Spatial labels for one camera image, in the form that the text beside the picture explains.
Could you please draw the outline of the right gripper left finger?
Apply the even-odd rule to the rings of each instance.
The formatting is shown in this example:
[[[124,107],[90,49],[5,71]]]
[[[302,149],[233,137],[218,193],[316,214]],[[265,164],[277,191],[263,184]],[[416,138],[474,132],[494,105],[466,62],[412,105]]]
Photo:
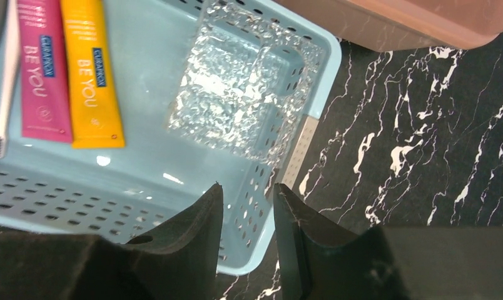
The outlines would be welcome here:
[[[0,299],[211,299],[222,224],[216,183],[124,245],[95,234],[0,233]]]

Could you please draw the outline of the yellow toothpaste tube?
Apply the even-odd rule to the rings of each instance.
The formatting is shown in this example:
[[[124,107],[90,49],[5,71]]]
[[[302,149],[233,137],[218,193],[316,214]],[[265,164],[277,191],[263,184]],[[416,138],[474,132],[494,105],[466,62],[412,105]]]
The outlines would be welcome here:
[[[74,148],[122,148],[102,1],[61,1]]]

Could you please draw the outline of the clear textured glass cup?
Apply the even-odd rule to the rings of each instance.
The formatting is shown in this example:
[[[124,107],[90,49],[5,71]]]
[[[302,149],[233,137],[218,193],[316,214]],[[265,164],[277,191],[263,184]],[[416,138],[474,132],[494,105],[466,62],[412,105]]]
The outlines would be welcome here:
[[[205,1],[169,132],[259,163],[283,162],[324,48],[245,9]]]

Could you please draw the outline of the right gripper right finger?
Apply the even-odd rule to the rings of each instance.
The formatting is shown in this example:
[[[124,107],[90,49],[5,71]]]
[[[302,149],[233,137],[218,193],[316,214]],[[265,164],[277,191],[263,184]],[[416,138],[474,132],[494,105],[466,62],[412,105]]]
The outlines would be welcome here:
[[[284,184],[273,213],[284,299],[503,299],[503,227],[355,234]]]

